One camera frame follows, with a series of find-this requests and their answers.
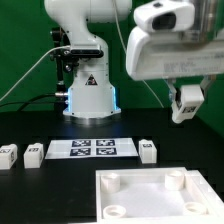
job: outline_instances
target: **blue light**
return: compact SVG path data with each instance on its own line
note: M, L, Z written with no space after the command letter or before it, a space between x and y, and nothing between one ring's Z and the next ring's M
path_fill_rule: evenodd
M114 91L114 110L119 110L120 108L117 106L117 98L116 98L116 89L113 88Z
M68 89L68 112L71 112L71 90Z

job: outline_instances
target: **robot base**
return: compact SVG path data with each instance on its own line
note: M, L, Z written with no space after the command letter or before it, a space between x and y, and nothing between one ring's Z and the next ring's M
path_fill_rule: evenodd
M99 117L99 118L80 118L80 117L74 117L74 116L68 116L64 115L64 120L66 122L73 122L78 125L83 126L98 126L98 125L104 125L109 124L111 122L114 122L116 120L121 119L121 112L114 113L107 117Z

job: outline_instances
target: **white camera housing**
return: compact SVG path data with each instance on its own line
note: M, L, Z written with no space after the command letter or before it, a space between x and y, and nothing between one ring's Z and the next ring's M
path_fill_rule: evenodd
M153 1L138 7L134 20L145 32L169 30L185 31L194 24L195 7L190 2L172 0Z

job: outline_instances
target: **black and white pattern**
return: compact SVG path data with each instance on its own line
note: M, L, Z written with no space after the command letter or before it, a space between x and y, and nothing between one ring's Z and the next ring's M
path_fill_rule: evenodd
M14 152L12 152L12 153L11 153L11 162L14 161L14 158L15 158L15 156L14 156Z
M71 149L70 156L90 156L91 148Z
M197 107L185 107L184 110L183 110L183 113L184 114L193 113L196 110L196 108Z
M39 148L30 148L28 150L28 152L37 152L39 150Z
M116 148L96 148L96 155L98 156L117 155L117 150Z
M72 147L91 146L91 140L75 140L72 141Z
M148 147L152 147L152 145L151 144L143 144L143 147L148 148Z
M113 139L96 140L96 146L115 146L115 141Z
M11 150L11 149L1 149L1 150L0 150L0 153L8 153L8 152L10 152L10 150Z

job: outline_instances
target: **black cable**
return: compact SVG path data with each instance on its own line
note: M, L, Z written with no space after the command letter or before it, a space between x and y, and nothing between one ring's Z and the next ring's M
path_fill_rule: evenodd
M8 105L13 105L13 104L27 104L28 102L11 102L11 103L5 103L0 105L0 107L5 107ZM50 103L65 103L64 101L52 101L52 102L30 102L29 104L50 104Z
M54 93L46 93L46 94L42 94L40 96L36 96L36 97L30 99L29 101L25 102L17 111L22 111L25 107L27 107L30 103L32 103L34 101L37 101L37 100L40 100L40 99L43 99L46 97L53 97L53 96L55 96Z

